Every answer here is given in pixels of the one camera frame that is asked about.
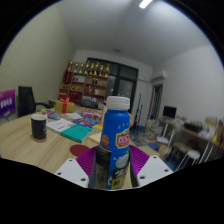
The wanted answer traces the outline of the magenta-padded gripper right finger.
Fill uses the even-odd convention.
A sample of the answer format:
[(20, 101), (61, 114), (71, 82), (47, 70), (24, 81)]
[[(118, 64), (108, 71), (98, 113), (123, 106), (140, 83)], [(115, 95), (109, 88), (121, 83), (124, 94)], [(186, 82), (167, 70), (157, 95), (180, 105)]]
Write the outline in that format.
[(149, 156), (136, 146), (130, 146), (130, 177), (134, 188), (157, 181), (173, 171), (157, 156)]

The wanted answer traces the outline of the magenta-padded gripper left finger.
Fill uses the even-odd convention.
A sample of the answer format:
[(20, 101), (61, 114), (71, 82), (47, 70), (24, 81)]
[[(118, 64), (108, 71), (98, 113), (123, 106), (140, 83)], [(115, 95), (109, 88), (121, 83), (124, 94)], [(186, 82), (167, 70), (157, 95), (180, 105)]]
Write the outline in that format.
[(77, 159), (67, 159), (55, 172), (55, 175), (78, 186), (93, 189), (96, 184), (96, 150), (97, 147), (93, 147)]

